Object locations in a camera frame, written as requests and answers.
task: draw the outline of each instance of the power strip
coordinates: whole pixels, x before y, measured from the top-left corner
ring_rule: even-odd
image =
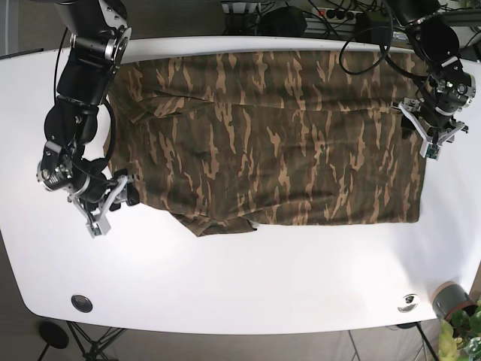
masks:
[[[330,23],[344,23],[355,25],[355,17],[361,14],[361,11],[345,11],[333,8],[312,8],[313,15],[318,17],[325,17]]]

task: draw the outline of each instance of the potted plant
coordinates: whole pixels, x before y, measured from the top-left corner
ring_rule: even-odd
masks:
[[[440,361],[481,359],[481,302],[476,305],[458,284],[438,288],[433,309],[441,321]]]

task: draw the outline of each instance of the metal frame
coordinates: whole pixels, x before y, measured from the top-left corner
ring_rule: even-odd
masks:
[[[109,347],[115,340],[117,340],[126,329],[109,327],[106,333],[100,337],[99,340],[93,341],[86,333],[81,329],[80,326],[75,322],[67,321],[68,328],[72,335],[74,336],[75,342],[77,342],[80,351],[82,351],[82,357],[86,361],[98,361],[98,360],[108,360],[108,361],[119,361],[118,359],[109,359],[104,354],[104,350]],[[85,348],[80,342],[77,332],[90,344],[90,350],[86,352]]]

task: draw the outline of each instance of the flower pot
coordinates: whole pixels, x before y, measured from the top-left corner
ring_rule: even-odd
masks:
[[[465,310],[471,316],[477,308],[466,291],[454,282],[446,282],[439,286],[431,297],[431,302],[437,317],[448,322],[456,311]]]

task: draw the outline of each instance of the t-shirt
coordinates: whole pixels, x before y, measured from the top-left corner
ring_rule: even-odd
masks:
[[[362,70],[378,53],[348,52]],[[392,60],[426,74],[413,54]],[[422,139],[391,102],[415,98],[383,62],[361,76],[337,51],[187,56],[123,65],[110,88],[110,167],[137,174],[141,202],[197,236],[252,223],[346,225],[419,219]]]

